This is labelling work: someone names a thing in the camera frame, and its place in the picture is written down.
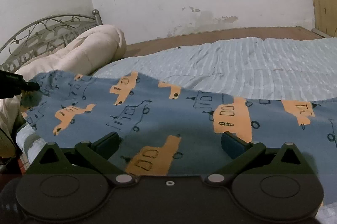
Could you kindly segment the brown wooden bed frame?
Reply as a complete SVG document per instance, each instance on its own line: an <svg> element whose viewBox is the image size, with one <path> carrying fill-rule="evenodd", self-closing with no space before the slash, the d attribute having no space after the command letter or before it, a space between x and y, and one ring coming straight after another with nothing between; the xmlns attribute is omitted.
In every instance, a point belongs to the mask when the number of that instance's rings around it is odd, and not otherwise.
<svg viewBox="0 0 337 224"><path fill-rule="evenodd" d="M248 27L227 30L208 31L204 33L192 33L174 37L159 38L127 45L125 58L145 56L159 51L181 47L214 43L218 40L231 40L246 37L257 37L261 39L294 39L308 41L322 38L321 35L309 31L303 27Z"/></svg>

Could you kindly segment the grey metal headboard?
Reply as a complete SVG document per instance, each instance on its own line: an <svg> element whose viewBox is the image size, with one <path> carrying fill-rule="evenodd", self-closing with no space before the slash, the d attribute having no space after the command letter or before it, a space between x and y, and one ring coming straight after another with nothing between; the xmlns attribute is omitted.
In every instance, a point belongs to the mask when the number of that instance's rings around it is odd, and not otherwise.
<svg viewBox="0 0 337 224"><path fill-rule="evenodd" d="M1 70L16 72L33 58L62 49L85 31L99 25L102 25L102 18L96 9L90 15L58 14L38 19L1 46Z"/></svg>

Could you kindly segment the light blue bedsheet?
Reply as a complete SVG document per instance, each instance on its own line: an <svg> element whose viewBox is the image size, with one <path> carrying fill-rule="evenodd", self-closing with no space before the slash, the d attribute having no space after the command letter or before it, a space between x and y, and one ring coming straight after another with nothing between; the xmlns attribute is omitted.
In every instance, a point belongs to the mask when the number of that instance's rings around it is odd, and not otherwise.
<svg viewBox="0 0 337 224"><path fill-rule="evenodd" d="M336 99L336 39L220 40L123 57L86 76L120 79L131 72L188 90L253 100L324 101ZM47 143L27 123L16 140L29 161ZM336 201L324 204L318 218L335 223Z"/></svg>

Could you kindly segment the cream rolled quilt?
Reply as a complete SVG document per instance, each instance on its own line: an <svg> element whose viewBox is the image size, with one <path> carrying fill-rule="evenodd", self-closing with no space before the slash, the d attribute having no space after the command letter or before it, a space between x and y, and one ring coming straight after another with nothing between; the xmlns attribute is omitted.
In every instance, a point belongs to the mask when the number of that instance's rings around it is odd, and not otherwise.
<svg viewBox="0 0 337 224"><path fill-rule="evenodd" d="M126 52L124 32L113 25L100 25L85 31L67 46L35 57L19 68L25 81L39 73L62 70L89 75L98 68L121 59ZM1 99L1 157L15 155L11 133L13 127L23 122L21 95Z"/></svg>

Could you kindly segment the blue pants with orange trucks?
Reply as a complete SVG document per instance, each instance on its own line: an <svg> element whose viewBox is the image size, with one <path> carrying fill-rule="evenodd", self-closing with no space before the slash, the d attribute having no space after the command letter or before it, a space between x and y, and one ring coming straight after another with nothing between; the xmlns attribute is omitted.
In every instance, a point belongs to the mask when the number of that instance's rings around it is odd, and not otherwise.
<svg viewBox="0 0 337 224"><path fill-rule="evenodd" d="M133 175L205 175L232 161L223 133L279 148L294 143L318 175L324 203L336 201L336 99L253 100L188 90L144 74L120 79L53 71L21 98L27 124L43 141L81 141Z"/></svg>

